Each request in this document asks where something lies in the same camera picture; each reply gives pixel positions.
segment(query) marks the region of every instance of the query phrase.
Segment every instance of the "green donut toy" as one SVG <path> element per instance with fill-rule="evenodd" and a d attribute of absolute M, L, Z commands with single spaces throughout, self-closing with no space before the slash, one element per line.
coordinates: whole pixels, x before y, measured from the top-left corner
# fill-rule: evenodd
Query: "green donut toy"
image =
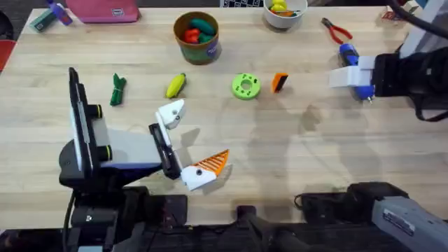
<path fill-rule="evenodd" d="M 250 100 L 260 93 L 261 82 L 257 76 L 241 73 L 232 82 L 232 92 L 238 99 Z"/>

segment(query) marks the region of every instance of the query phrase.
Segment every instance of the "green toy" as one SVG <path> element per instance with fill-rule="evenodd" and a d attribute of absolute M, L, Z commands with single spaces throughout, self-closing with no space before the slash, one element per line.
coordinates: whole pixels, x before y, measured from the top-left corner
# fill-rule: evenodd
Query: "green toy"
<path fill-rule="evenodd" d="M 120 105 L 123 100 L 123 90 L 126 85 L 126 79 L 120 78 L 115 73 L 113 75 L 113 93 L 111 98 L 111 106 L 117 106 Z"/>
<path fill-rule="evenodd" d="M 198 37 L 199 43 L 209 42 L 212 38 L 213 38 L 213 36 L 209 36 L 209 35 L 207 35 L 205 33 L 202 33 L 202 32 L 201 32 L 201 34 L 199 34 L 199 37 Z"/>
<path fill-rule="evenodd" d="M 190 21 L 190 27 L 198 28 L 201 32 L 204 32 L 207 35 L 215 36 L 215 29 L 205 20 L 199 18 L 193 18 Z"/>
<path fill-rule="evenodd" d="M 239 99 L 253 99 L 257 97 L 260 91 L 260 79 L 250 73 L 241 73 L 233 79 L 232 92 Z"/>

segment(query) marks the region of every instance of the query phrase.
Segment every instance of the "black cable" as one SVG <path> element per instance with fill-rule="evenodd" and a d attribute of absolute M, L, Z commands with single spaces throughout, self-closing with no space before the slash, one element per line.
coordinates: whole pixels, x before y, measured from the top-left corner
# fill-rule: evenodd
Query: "black cable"
<path fill-rule="evenodd" d="M 423 29 L 427 32 L 430 32 L 434 35 L 437 35 L 444 39 L 448 39 L 448 30 L 409 14 L 406 10 L 401 8 L 397 0 L 388 0 L 388 4 L 392 8 L 392 10 L 403 20 L 408 21 L 410 24 L 415 25 L 416 27 Z"/>
<path fill-rule="evenodd" d="M 69 231 L 71 208 L 73 207 L 74 202 L 75 202 L 75 192 L 72 190 L 70 200 L 69 200 L 69 205 L 67 206 L 67 212 L 65 212 L 64 227 L 62 228 L 62 250 L 63 250 L 63 252 L 68 252 L 67 232 Z"/>
<path fill-rule="evenodd" d="M 306 193 L 300 193 L 299 195 L 294 196 L 294 205 L 299 210 L 303 210 L 303 206 L 298 203 L 298 199 L 300 199 L 303 195 L 306 195 Z M 326 197 L 326 196 L 320 196 L 320 195 L 306 195 L 306 196 L 310 197 L 310 198 L 317 199 L 317 200 L 325 200 L 325 201 L 334 202 L 334 203 L 340 202 L 340 200 L 338 200 L 338 199 L 334 199 L 334 198 Z"/>
<path fill-rule="evenodd" d="M 148 249 L 146 249 L 146 252 L 148 252 L 148 251 L 150 251 L 150 250 L 151 250 L 151 246 L 153 245 L 153 242 L 154 242 L 155 236 L 156 236 L 156 235 L 157 235 L 157 233 L 159 232 L 159 228 L 160 228 L 160 227 L 157 227 L 157 229 L 156 229 L 156 230 L 154 230 L 154 234 L 153 234 L 153 236 L 151 237 L 151 240 L 149 241 Z"/>

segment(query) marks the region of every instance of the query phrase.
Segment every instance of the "metal tool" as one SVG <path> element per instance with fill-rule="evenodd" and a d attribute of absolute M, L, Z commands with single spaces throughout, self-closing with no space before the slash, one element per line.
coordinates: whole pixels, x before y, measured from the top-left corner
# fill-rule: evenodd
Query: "metal tool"
<path fill-rule="evenodd" d="M 322 24 L 325 25 L 328 30 L 330 31 L 331 38 L 338 44 L 342 45 L 344 42 L 338 38 L 335 34 L 335 31 L 338 31 L 345 35 L 347 38 L 352 39 L 353 36 L 350 32 L 348 32 L 346 29 L 338 27 L 337 25 L 334 25 L 332 22 L 330 22 L 327 18 L 322 18 Z"/>

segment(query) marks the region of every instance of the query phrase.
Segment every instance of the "red toy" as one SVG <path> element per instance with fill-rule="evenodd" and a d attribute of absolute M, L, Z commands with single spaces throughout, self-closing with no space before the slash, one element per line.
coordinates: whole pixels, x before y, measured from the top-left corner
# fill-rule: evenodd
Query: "red toy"
<path fill-rule="evenodd" d="M 199 43 L 199 34 L 201 31 L 199 29 L 188 29 L 183 34 L 183 40 L 187 43 Z"/>

